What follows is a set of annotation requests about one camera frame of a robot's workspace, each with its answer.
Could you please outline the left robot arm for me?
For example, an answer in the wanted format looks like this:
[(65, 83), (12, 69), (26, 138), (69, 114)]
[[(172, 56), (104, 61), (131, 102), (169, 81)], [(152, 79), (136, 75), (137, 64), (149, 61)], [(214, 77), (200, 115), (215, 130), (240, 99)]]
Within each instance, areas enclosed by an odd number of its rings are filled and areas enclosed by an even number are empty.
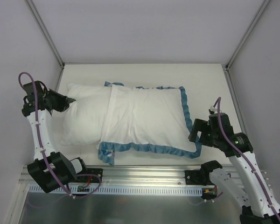
[(23, 86), (26, 96), (22, 114), (27, 118), (34, 140), (33, 162), (28, 173), (45, 193), (88, 177), (84, 161), (77, 157), (67, 159), (57, 150), (52, 133), (52, 112), (64, 112), (75, 100), (48, 89), (41, 81)]

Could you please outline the blue patterned pillowcase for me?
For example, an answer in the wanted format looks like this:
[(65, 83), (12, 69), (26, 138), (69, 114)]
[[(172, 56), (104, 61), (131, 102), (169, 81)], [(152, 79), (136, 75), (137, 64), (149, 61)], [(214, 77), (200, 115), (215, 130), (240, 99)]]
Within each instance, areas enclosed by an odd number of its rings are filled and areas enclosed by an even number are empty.
[(111, 95), (98, 144), (98, 158), (115, 164), (116, 152), (170, 154), (190, 159), (201, 155), (199, 138), (188, 140), (193, 122), (184, 87), (126, 87), (105, 82)]

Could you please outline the white pillow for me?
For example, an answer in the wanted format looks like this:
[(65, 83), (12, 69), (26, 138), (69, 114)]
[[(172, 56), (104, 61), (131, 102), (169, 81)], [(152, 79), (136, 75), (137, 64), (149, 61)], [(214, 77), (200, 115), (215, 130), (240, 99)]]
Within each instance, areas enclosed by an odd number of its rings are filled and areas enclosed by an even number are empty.
[(89, 145), (102, 137), (112, 88), (67, 84), (67, 96), (74, 99), (63, 121), (62, 145)]

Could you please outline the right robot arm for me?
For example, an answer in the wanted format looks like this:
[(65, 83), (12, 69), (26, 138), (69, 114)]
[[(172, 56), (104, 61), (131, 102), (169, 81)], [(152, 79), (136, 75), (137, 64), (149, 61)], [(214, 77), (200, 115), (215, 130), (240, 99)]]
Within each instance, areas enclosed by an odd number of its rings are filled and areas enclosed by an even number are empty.
[(187, 182), (219, 187), (241, 209), (242, 224), (280, 224), (280, 204), (266, 184), (253, 147), (244, 133), (234, 133), (227, 114), (211, 112), (208, 120), (195, 119), (189, 141), (195, 140), (222, 151), (236, 169), (243, 187), (216, 160), (202, 164), (199, 170), (186, 171)]

